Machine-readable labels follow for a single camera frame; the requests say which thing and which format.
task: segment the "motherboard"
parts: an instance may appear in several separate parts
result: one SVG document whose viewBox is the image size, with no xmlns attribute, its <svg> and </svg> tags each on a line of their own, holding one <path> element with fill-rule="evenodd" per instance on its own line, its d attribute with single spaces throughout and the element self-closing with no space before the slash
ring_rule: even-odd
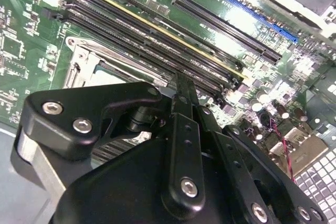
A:
<svg viewBox="0 0 336 224">
<path fill-rule="evenodd" d="M 0 121 L 18 127 L 35 91 L 134 81 L 171 90 L 181 72 L 221 127 L 239 125 L 293 178 L 336 140 L 336 118 L 308 108 L 334 69 L 336 2 L 281 1 L 0 0 Z M 113 148 L 96 158 L 124 151 Z"/>
</svg>

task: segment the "blue pcie slot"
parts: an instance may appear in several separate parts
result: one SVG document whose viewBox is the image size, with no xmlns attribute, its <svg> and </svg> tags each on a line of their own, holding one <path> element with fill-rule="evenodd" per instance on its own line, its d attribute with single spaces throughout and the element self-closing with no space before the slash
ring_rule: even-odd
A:
<svg viewBox="0 0 336 224">
<path fill-rule="evenodd" d="M 240 3 L 238 0 L 226 0 L 226 1 L 228 1 L 230 4 L 233 4 L 236 7 L 244 10 L 245 12 L 247 12 L 248 14 L 250 14 L 252 17 L 254 17 L 258 21 L 262 22 L 267 27 L 273 29 L 278 34 L 282 35 L 283 37 L 289 39 L 290 41 L 292 41 L 294 43 L 297 43 L 299 41 L 298 37 L 293 36 L 292 34 L 290 34 L 289 32 L 287 32 L 283 28 L 277 26 L 276 24 L 270 23 L 269 21 L 267 21 L 267 19 L 266 19 L 265 16 L 262 16 L 262 15 L 259 15 L 259 14 L 255 13 L 253 10 L 251 10 L 248 7 L 246 7 L 245 5 L 243 5 L 242 3 Z"/>
</svg>

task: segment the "black ram slot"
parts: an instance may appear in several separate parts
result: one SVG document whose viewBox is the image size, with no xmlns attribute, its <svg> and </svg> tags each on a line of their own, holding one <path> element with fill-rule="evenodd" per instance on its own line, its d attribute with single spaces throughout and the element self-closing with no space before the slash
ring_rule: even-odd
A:
<svg viewBox="0 0 336 224">
<path fill-rule="evenodd" d="M 75 10 L 81 15 L 84 15 L 85 17 L 90 17 L 90 19 L 94 20 L 96 23 L 104 25 L 105 29 L 108 28 L 109 30 L 113 31 L 114 34 L 119 34 L 119 36 L 124 36 L 129 40 L 136 41 L 138 44 L 144 45 L 144 47 L 149 48 L 158 55 L 165 55 L 165 59 L 168 59 L 170 62 L 176 61 L 181 68 L 190 69 L 190 67 L 193 66 L 194 72 L 197 72 L 198 75 L 206 77 L 206 79 L 208 81 L 211 81 L 213 84 L 216 83 L 217 85 L 219 85 L 220 83 L 222 83 L 221 80 L 215 78 L 213 75 L 211 75 L 211 73 L 208 73 L 195 65 L 191 65 L 190 62 L 179 57 L 176 53 L 169 51 L 163 47 L 159 47 L 150 40 L 146 40 L 144 37 L 134 32 L 134 30 L 131 30 L 130 28 L 125 27 L 125 25 L 123 26 L 120 23 L 118 24 L 117 21 L 115 21 L 114 19 L 105 16 L 103 13 L 97 10 L 90 9 L 89 6 L 80 6 L 80 4 L 78 3 L 73 4 L 71 9 Z"/>
<path fill-rule="evenodd" d="M 150 9 L 148 6 L 142 4 L 141 2 L 138 2 L 137 0 L 125 0 L 125 2 L 127 2 L 128 4 L 134 5 L 135 7 L 139 8 L 142 11 L 146 12 L 147 14 L 149 14 L 153 19 L 161 20 L 164 23 L 166 23 L 169 26 L 171 26 L 172 28 L 176 29 L 177 31 L 180 31 L 181 33 L 187 35 L 192 40 L 197 41 L 197 43 L 195 44 L 195 46 L 204 45 L 205 47 L 210 48 L 216 55 L 218 55 L 218 58 L 224 60 L 227 64 L 237 65 L 237 67 L 239 69 L 242 69 L 245 66 L 242 62 L 240 62 L 239 60 L 237 60 L 232 55 L 226 53 L 225 51 L 221 50 L 220 48 L 218 48 L 218 47 L 214 46 L 213 44 L 207 42 L 206 40 L 204 40 L 200 36 L 198 36 L 198 35 L 190 32 L 189 30 L 187 30 L 184 27 L 180 26 L 179 24 L 171 21 L 170 19 L 164 17 L 163 15 L 161 15 L 161 14 L 153 11 L 152 9 Z"/>
<path fill-rule="evenodd" d="M 143 45 L 139 45 L 137 43 L 132 43 L 128 41 L 127 38 L 120 38 L 118 35 L 115 34 L 113 31 L 108 31 L 100 25 L 93 23 L 90 20 L 83 18 L 81 16 L 75 14 L 69 14 L 68 20 L 69 22 L 73 23 L 74 25 L 81 27 L 87 31 L 90 31 L 94 35 L 103 38 L 106 41 L 113 42 L 123 50 L 127 51 L 132 55 L 138 56 L 141 60 L 148 62 L 149 64 L 158 67 L 167 69 L 171 74 L 176 71 L 182 72 L 190 76 L 193 80 L 195 80 L 196 85 L 199 89 L 210 95 L 213 96 L 216 91 L 218 91 L 217 86 L 214 86 L 208 80 L 203 79 L 199 74 L 191 69 L 185 70 L 181 69 L 180 65 L 176 65 L 172 62 L 163 62 L 161 59 L 156 58 L 155 53 L 151 53 L 149 50 L 143 48 Z"/>
<path fill-rule="evenodd" d="M 130 16 L 129 14 L 126 14 L 119 10 L 118 8 L 109 5 L 108 3 L 102 1 L 102 0 L 83 0 L 84 2 L 90 3 L 94 6 L 97 6 L 100 9 L 103 9 L 110 14 L 114 15 L 115 17 L 118 17 L 119 20 L 136 27 L 138 30 L 142 31 L 143 33 L 151 34 L 151 37 L 157 39 L 158 41 L 161 41 L 165 43 L 166 45 L 169 45 L 171 48 L 178 49 L 184 54 L 187 54 L 190 56 L 191 59 L 195 59 L 196 61 L 199 61 L 201 64 L 206 66 L 210 69 L 212 73 L 215 73 L 217 76 L 225 77 L 227 80 L 230 80 L 232 77 L 232 74 L 227 71 L 226 69 L 222 68 L 221 66 L 217 65 L 216 63 L 205 59 L 201 55 L 197 54 L 196 52 L 193 52 L 192 50 L 185 48 L 185 46 L 180 45 L 177 41 L 172 40 L 169 36 L 162 34 L 159 31 L 153 31 L 152 27 L 150 27 L 147 24 L 144 24 L 140 22 L 139 20 L 136 20 L 134 17 Z"/>
<path fill-rule="evenodd" d="M 276 65 L 282 58 L 282 56 L 274 50 L 238 30 L 193 0 L 173 0 L 172 5 L 273 65 Z"/>
</svg>

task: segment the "red wire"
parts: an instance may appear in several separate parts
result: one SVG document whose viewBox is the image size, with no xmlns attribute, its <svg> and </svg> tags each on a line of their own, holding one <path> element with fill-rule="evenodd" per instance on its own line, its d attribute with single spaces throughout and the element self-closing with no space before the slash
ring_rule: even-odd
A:
<svg viewBox="0 0 336 224">
<path fill-rule="evenodd" d="M 272 128 L 273 128 L 274 132 L 278 135 L 278 137 L 282 140 L 282 144 L 284 146 L 284 150 L 285 150 L 285 153 L 286 153 L 286 160 L 287 160 L 287 164 L 288 164 L 290 178 L 294 183 L 296 183 L 296 180 L 295 180 L 294 175 L 293 175 L 292 161 L 290 159 L 289 151 L 288 151 L 287 144 L 286 144 L 287 140 L 281 135 L 281 133 L 278 130 L 278 126 L 275 123 L 272 124 Z"/>
</svg>

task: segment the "gray grid surface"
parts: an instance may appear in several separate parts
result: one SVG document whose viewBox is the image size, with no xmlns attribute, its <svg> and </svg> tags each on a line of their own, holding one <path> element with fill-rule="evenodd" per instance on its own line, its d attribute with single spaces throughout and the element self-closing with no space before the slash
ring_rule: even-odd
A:
<svg viewBox="0 0 336 224">
<path fill-rule="evenodd" d="M 300 189 L 336 224 L 336 148 L 296 177 Z"/>
</svg>

